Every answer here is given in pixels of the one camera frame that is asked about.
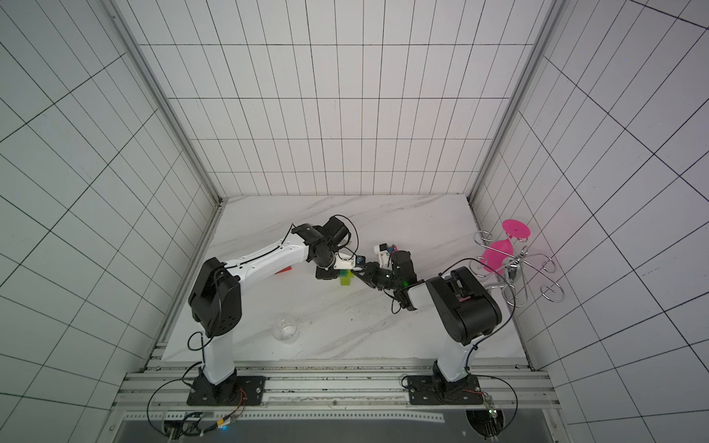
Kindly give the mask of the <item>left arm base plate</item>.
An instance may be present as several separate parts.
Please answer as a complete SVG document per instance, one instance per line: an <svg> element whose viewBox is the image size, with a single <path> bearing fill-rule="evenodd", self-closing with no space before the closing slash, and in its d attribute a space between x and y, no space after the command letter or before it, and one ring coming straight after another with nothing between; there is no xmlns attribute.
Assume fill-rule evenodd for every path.
<svg viewBox="0 0 709 443"><path fill-rule="evenodd" d="M220 384L212 384L200 374L192 382L186 404L189 406L226 407L258 406L262 402L267 378L232 374Z"/></svg>

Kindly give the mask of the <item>lime lego brick front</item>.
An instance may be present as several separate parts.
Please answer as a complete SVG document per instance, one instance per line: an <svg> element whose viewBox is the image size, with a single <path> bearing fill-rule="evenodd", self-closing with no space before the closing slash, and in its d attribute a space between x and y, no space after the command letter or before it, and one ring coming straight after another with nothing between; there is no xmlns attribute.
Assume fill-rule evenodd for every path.
<svg viewBox="0 0 709 443"><path fill-rule="evenodd" d="M339 278L341 286L349 286L353 277L352 271L350 269L341 269L339 271Z"/></svg>

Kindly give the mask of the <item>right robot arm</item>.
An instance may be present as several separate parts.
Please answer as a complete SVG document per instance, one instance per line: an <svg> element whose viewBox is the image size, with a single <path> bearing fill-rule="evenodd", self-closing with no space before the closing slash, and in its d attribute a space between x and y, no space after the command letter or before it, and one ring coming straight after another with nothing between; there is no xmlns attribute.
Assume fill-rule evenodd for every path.
<svg viewBox="0 0 709 443"><path fill-rule="evenodd" d="M433 379L442 391L463 385L468 378L467 360L478 348L476 339L491 336L502 323L500 305L466 267L420 280L411 253L396 250L384 265L355 258L353 274L367 286L385 293L399 308L435 308L449 335L432 369Z"/></svg>

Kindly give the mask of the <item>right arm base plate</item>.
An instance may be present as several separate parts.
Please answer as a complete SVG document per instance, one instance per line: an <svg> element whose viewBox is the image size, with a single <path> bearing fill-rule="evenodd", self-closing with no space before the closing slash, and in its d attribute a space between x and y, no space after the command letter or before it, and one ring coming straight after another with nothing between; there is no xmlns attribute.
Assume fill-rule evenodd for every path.
<svg viewBox="0 0 709 443"><path fill-rule="evenodd" d="M478 379L473 376L454 382L437 375L405 376L401 384L412 405L482 405L484 403L484 394Z"/></svg>

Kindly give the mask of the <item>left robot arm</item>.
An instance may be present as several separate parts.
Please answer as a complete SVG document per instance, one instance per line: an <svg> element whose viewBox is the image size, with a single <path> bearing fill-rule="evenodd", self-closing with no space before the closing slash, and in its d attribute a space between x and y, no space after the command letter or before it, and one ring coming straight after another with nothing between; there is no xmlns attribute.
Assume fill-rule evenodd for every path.
<svg viewBox="0 0 709 443"><path fill-rule="evenodd" d="M332 216L325 225L293 225L282 240L242 258L209 258L202 264L188 304L206 336L201 374L210 385L219 386L236 374L232 331L242 319L242 295L302 262L315 264L326 279L338 278L341 271L359 271L365 260L354 252L341 253L350 238L347 226Z"/></svg>

